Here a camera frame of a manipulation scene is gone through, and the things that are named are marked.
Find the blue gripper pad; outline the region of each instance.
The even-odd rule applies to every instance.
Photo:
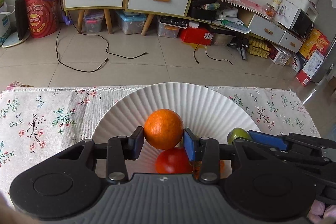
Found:
[[[195,148],[197,145],[197,141],[192,139],[192,137],[188,134],[187,130],[184,130],[183,133],[183,145],[185,151],[187,152],[189,161],[195,161],[196,159]]]
[[[282,140],[281,137],[260,133],[253,130],[249,130],[248,134],[251,136],[254,142],[276,147],[283,151],[287,150],[287,144]]]

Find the microwave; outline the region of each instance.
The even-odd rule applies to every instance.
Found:
[[[315,24],[300,8],[287,0],[282,0],[274,19],[285,28],[307,39],[313,31]]]

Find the table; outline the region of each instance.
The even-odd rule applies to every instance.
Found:
[[[109,108],[142,86],[19,88],[0,92],[0,191],[8,203],[13,179],[86,138]],[[320,137],[294,92],[206,86],[239,105],[263,133]]]

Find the white plate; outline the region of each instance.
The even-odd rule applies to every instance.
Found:
[[[211,137],[223,144],[227,144],[228,133],[236,127],[260,132],[244,110],[218,92],[199,85],[162,83],[134,91],[118,101],[101,118],[92,138],[95,143],[105,143],[115,136],[130,136],[152,112],[162,108],[178,113],[184,127],[198,137]],[[154,165],[160,152],[145,141],[139,159],[126,161],[129,178],[133,173],[156,173]],[[97,163],[96,173],[105,176],[104,161]]]

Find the tiled floor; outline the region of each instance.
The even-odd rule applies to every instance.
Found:
[[[108,63],[99,71],[84,73],[59,64],[55,52],[57,32],[40,39],[28,41],[7,49],[0,48],[0,90],[16,80],[33,86],[100,86],[100,85],[150,85],[176,81],[198,85],[249,86],[278,88],[297,92],[305,101],[314,89],[316,92],[305,103],[322,136],[336,121],[336,102],[330,99],[327,85],[310,84],[303,87],[295,79],[291,67],[273,64],[269,59],[248,56],[244,61],[237,50],[226,46],[201,46],[196,51],[199,64],[193,57],[193,45],[180,39],[158,37],[155,30],[146,37],[140,34],[124,35],[118,28],[112,35],[99,33],[110,42],[109,51],[134,57],[124,59],[107,54],[107,43],[101,37],[79,35],[73,26],[62,26],[58,51],[61,61],[81,70],[95,70],[106,59]]]

